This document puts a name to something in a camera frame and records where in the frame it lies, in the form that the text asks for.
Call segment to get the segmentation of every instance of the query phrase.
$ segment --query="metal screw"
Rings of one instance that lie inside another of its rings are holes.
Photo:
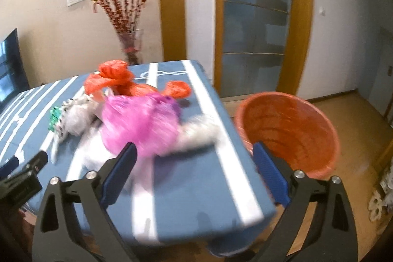
[[[58,183],[58,177],[53,177],[52,179],[50,179],[49,183],[51,185],[56,185]]]
[[[297,177],[298,179],[303,179],[305,174],[301,170],[296,170],[295,173],[294,173],[294,176]]]
[[[89,180],[94,179],[95,177],[97,177],[97,172],[95,171],[89,171],[86,173],[86,178]]]
[[[333,177],[332,177],[332,181],[333,181],[333,183],[336,183],[336,184],[341,183],[341,179],[340,179],[340,177],[338,177],[338,176],[333,176]]]

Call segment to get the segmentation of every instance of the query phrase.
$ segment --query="blue gripper pad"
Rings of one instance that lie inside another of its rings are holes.
[[[275,201],[282,204],[284,208],[287,207],[291,202],[288,195],[288,182],[274,165],[268,152],[259,142],[255,143],[253,146],[253,160]]]
[[[19,159],[14,155],[0,167],[0,180],[5,179],[19,166]]]
[[[131,143],[128,143],[119,156],[115,158],[117,162],[102,185],[102,197],[100,200],[102,207],[107,208],[117,201],[121,189],[136,163],[136,158],[136,147],[135,144]]]

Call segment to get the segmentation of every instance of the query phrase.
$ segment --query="glass door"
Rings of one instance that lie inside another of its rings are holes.
[[[274,91],[291,0],[224,0],[221,97]]]

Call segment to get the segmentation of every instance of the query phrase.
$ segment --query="white wall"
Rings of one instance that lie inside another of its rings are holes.
[[[393,0],[314,0],[308,55],[297,92],[310,99],[357,88]],[[325,8],[325,16],[319,8]]]
[[[160,0],[147,0],[140,28],[143,60],[162,60]],[[91,72],[110,59],[124,59],[109,19],[86,0],[0,0],[0,40],[18,28],[20,51],[30,85]]]
[[[213,79],[215,0],[185,0],[185,24],[187,58],[198,60]]]

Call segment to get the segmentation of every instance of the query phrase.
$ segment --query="glass vase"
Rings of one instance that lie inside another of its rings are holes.
[[[121,49],[126,54],[130,66],[142,63],[140,51],[142,49],[143,30],[117,34],[121,43]]]

